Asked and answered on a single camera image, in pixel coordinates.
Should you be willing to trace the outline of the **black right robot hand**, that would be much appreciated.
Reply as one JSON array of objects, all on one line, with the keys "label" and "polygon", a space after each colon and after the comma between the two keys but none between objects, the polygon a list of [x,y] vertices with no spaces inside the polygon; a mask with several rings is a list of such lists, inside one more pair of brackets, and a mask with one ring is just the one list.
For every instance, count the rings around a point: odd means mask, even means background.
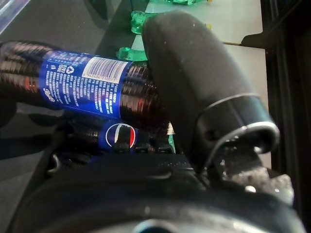
[{"label": "black right robot hand", "polygon": [[196,18],[166,12],[143,24],[147,64],[18,49],[37,65],[46,101],[158,129],[169,121],[190,168],[159,155],[109,154],[66,172],[22,204],[16,233],[303,233],[259,153],[279,129],[223,44]]}]

